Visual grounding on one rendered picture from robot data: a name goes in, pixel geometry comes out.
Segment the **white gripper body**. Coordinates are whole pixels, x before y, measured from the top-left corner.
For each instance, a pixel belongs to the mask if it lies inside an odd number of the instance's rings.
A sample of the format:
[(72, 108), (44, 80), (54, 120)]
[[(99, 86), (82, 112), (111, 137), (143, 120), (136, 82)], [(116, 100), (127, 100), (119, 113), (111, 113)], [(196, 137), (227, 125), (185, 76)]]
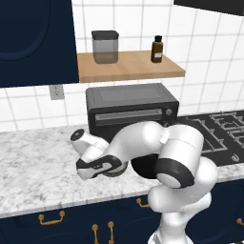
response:
[(110, 165), (105, 165), (101, 169), (87, 168), (87, 169), (78, 169), (77, 173), (82, 180), (88, 180), (94, 177), (97, 177), (100, 173), (103, 173), (106, 170), (111, 168)]

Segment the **navy upper cabinet door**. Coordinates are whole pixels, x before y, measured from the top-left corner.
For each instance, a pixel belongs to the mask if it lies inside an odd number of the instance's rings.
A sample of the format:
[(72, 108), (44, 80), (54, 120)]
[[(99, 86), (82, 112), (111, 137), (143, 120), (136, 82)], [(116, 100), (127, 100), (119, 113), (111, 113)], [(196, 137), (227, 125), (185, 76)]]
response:
[(0, 0), (0, 88), (78, 81), (71, 0)]

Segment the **navy lower cabinets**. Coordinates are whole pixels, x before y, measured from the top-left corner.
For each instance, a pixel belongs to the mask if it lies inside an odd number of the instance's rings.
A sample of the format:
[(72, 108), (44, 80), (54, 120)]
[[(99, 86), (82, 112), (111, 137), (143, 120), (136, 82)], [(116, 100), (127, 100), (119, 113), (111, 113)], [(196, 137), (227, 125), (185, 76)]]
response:
[[(137, 197), (67, 208), (62, 222), (42, 226), (36, 213), (0, 219), (0, 244), (94, 244), (92, 224), (98, 225), (99, 244), (109, 244), (113, 221), (114, 244), (148, 244), (161, 214), (141, 208)], [(193, 217), (186, 233), (194, 244), (231, 244), (244, 240), (244, 179), (218, 183), (211, 206)]]

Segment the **black toaster oven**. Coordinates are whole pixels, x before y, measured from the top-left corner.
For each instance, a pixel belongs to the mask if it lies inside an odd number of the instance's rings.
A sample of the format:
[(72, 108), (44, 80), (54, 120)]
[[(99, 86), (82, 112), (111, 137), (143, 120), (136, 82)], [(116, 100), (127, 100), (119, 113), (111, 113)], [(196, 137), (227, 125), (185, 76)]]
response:
[(90, 133), (108, 142), (136, 122), (170, 124), (176, 120), (179, 107), (161, 83), (88, 88), (86, 101)]

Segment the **grey jar with black lid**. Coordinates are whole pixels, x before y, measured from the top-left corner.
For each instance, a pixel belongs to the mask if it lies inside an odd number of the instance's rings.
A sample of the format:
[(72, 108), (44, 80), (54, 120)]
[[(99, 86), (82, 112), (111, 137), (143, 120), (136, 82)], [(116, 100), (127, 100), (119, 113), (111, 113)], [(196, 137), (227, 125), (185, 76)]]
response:
[(116, 30), (93, 30), (92, 53), (97, 64), (114, 64), (118, 61), (118, 37)]

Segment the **black hob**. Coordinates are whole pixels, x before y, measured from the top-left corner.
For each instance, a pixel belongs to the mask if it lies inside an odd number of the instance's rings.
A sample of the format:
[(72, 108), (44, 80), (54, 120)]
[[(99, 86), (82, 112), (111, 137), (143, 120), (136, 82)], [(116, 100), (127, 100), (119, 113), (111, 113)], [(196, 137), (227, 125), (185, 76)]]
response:
[(202, 155), (217, 167), (244, 163), (244, 110), (181, 116), (205, 133)]

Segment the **brown bottle with label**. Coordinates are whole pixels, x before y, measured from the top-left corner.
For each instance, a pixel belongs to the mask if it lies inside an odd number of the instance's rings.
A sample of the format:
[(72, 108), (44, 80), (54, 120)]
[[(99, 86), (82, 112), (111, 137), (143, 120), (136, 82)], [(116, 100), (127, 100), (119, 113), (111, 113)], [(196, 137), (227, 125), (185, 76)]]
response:
[(162, 55), (163, 55), (162, 36), (156, 35), (154, 37), (154, 41), (152, 42), (151, 61), (153, 63), (160, 63), (162, 61)]

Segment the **black range hood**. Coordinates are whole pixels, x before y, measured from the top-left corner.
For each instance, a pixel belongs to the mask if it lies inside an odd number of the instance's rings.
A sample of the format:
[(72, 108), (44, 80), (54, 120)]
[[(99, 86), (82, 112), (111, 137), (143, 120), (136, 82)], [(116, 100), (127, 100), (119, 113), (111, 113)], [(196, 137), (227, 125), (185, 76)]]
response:
[(177, 6), (244, 16), (244, 0), (173, 0)]

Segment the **grey wall outlet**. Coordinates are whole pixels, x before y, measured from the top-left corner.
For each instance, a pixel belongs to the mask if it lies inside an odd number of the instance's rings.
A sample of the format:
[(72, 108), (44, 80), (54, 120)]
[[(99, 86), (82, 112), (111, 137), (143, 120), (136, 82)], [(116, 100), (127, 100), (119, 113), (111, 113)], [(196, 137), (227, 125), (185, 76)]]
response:
[(51, 100), (64, 100), (64, 89), (62, 85), (49, 85)]

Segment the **wooden wall shelf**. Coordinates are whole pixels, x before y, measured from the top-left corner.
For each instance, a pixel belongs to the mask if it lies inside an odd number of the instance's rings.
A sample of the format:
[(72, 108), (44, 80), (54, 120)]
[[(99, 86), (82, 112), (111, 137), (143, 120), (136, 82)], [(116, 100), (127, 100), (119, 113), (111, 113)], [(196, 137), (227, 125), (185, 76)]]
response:
[(91, 52), (78, 53), (81, 83), (184, 77), (185, 71), (167, 56), (151, 61), (150, 51), (120, 51), (114, 64), (96, 64)]

